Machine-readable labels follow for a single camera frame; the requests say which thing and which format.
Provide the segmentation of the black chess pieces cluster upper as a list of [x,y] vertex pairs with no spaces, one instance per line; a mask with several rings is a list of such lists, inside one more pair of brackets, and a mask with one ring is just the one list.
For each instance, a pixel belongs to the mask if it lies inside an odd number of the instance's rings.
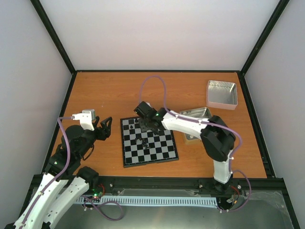
[[154,135],[160,135],[161,134],[161,130],[159,130],[159,129],[153,129],[152,132],[153,132]]

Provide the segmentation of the black chess pieces cluster centre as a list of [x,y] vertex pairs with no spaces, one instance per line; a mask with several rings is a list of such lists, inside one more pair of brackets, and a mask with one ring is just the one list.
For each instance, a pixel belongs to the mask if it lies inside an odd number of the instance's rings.
[[143,148],[148,149],[149,144],[147,138],[136,137],[135,142],[137,145],[142,145]]

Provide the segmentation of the open metal tin with pieces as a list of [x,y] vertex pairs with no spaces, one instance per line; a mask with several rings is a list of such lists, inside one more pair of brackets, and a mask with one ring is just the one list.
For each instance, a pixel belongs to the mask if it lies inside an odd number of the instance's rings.
[[[179,114],[193,117],[193,118],[210,119],[212,117],[212,114],[211,114],[209,108],[207,108],[207,107],[185,110],[185,111],[181,111]],[[183,134],[183,140],[186,145],[197,144],[197,143],[200,143],[200,141],[201,141],[201,139],[199,139],[193,135],[189,135],[189,134]]]

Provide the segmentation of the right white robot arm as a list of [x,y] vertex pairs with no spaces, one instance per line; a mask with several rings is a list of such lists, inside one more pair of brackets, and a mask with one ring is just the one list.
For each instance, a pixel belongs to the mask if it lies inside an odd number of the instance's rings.
[[178,131],[200,139],[213,160],[214,190],[220,194],[228,190],[233,178],[231,161],[236,137],[220,117],[189,117],[165,107],[155,110],[144,101],[135,107],[134,112],[140,117],[140,125],[149,130]]

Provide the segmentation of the small circuit board with led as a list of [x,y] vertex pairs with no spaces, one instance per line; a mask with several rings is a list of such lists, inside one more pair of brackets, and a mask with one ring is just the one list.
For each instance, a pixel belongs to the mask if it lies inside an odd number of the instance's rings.
[[92,197],[94,199],[98,199],[98,198],[103,197],[104,195],[105,195],[105,188],[103,186],[100,186],[93,190]]

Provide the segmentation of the black frame rail front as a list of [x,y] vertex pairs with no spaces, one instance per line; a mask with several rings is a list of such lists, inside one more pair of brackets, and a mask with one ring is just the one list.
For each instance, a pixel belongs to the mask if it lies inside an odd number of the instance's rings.
[[[112,177],[100,176],[94,185],[95,188],[103,185],[107,192],[113,189],[124,188],[161,188],[161,189],[203,189],[214,190],[217,185],[213,178],[174,178],[174,177]],[[253,190],[281,190],[285,189],[282,178],[233,178],[228,186]]]

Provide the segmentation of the black and silver chessboard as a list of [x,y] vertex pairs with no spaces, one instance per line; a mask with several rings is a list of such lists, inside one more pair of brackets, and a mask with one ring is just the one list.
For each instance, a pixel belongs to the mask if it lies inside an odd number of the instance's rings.
[[[120,120],[124,168],[179,159],[173,131],[161,130],[160,135],[154,135],[152,131],[142,132],[140,123],[135,123],[135,119],[136,117],[130,117]],[[149,148],[137,145],[136,137],[147,138]]]

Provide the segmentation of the pink-rimmed metal tin lid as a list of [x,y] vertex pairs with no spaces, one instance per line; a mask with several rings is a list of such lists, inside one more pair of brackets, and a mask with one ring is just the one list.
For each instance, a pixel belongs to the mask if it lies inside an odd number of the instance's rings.
[[236,83],[209,80],[206,89],[206,105],[212,108],[235,110],[238,105]]

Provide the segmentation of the black chess pieces cluster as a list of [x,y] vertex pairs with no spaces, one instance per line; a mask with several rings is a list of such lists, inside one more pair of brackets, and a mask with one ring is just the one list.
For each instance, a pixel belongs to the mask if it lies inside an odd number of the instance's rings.
[[149,144],[147,138],[136,137],[135,142],[137,145],[142,145],[143,148],[148,149]]
[[160,135],[161,134],[161,130],[159,130],[159,129],[153,129],[152,132],[153,132],[154,135]]

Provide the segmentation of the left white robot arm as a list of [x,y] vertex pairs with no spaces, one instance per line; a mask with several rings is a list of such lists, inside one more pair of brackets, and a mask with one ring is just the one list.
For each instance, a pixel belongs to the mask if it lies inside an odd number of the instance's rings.
[[97,140],[106,140],[111,134],[112,118],[100,120],[93,110],[73,114],[71,120],[79,121],[62,131],[62,143],[50,158],[41,183],[19,218],[6,225],[7,229],[53,229],[66,211],[86,191],[94,192],[99,186],[99,174],[90,167],[80,167],[85,154],[94,149]]

